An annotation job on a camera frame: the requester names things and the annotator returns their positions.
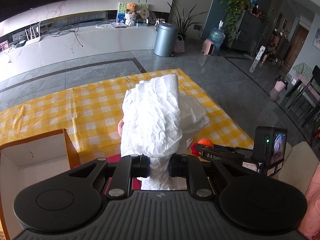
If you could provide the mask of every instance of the wooden door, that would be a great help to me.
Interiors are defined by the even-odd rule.
[[[296,35],[293,38],[293,42],[291,43],[288,52],[284,57],[284,62],[289,65],[289,67],[292,67],[293,63],[297,59],[308,33],[309,31],[306,28],[299,25]]]

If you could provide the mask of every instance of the yellow checkered tablecloth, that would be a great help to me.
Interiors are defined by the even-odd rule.
[[[180,69],[148,72],[74,87],[0,112],[0,145],[65,128],[81,163],[120,153],[117,125],[122,119],[125,92],[141,80],[176,74],[179,91],[195,97],[210,123],[194,137],[215,144],[252,148],[253,141],[207,93]]]

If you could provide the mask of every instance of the tissue paper stack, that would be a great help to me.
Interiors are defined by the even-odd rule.
[[[176,75],[137,84],[126,92],[122,109],[121,156],[150,157],[150,177],[142,179],[141,189],[185,187],[169,176],[169,160],[174,153],[186,153],[187,139],[208,123],[205,109],[193,97],[179,95]]]

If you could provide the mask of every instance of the teddy bear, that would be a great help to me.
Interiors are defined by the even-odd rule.
[[[138,5],[136,3],[128,3],[127,9],[125,11],[124,18],[125,25],[127,26],[134,26],[135,25],[135,19],[137,18],[136,9],[138,8]]]

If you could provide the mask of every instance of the orange crochet ball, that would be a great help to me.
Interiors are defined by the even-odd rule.
[[[210,141],[209,139],[201,139],[200,141],[198,141],[199,144],[205,145],[205,146],[209,146],[209,147],[214,147],[214,144],[212,141]]]

